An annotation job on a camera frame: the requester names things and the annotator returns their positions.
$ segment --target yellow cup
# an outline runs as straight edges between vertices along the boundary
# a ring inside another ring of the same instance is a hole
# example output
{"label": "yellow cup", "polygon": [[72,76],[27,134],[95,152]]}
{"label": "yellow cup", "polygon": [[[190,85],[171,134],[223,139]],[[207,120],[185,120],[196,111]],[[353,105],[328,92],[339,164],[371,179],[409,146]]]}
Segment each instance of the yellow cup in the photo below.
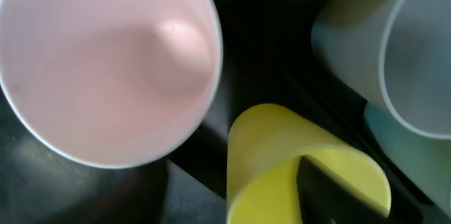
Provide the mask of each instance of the yellow cup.
{"label": "yellow cup", "polygon": [[296,175],[305,154],[388,216],[390,185],[372,158],[285,107],[262,104],[241,114],[230,129],[227,223],[302,223]]}

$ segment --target light blue cup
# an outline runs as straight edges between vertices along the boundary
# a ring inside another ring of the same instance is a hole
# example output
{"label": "light blue cup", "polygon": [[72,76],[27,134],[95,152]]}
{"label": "light blue cup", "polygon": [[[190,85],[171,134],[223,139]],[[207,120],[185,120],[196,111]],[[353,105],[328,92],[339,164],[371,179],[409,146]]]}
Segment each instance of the light blue cup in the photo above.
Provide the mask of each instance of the light blue cup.
{"label": "light blue cup", "polygon": [[371,104],[364,119],[392,162],[451,217],[451,141],[416,135]]}

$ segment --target pink cup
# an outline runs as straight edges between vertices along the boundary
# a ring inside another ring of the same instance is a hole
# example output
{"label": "pink cup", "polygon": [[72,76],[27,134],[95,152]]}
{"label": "pink cup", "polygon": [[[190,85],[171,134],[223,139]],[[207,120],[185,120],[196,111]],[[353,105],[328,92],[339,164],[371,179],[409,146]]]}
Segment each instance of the pink cup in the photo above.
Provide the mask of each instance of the pink cup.
{"label": "pink cup", "polygon": [[212,0],[0,0],[0,76],[41,142],[127,168],[180,146],[218,86]]}

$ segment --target cup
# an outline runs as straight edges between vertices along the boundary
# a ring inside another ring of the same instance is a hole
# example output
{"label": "cup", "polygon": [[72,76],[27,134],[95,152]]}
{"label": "cup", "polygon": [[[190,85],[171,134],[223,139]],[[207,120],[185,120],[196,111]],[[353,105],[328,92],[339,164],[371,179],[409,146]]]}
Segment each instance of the cup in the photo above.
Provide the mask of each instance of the cup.
{"label": "cup", "polygon": [[451,142],[419,136],[371,104],[364,118],[388,158],[451,216]]}
{"label": "cup", "polygon": [[261,104],[241,114],[228,142],[228,224],[302,222],[297,171],[314,157],[356,197],[387,216],[387,177],[369,156],[289,109]]}
{"label": "cup", "polygon": [[212,0],[0,0],[0,76],[22,123],[100,168],[161,158],[201,123],[221,72]]}
{"label": "cup", "polygon": [[447,0],[332,0],[312,30],[320,62],[424,137],[451,139]]}

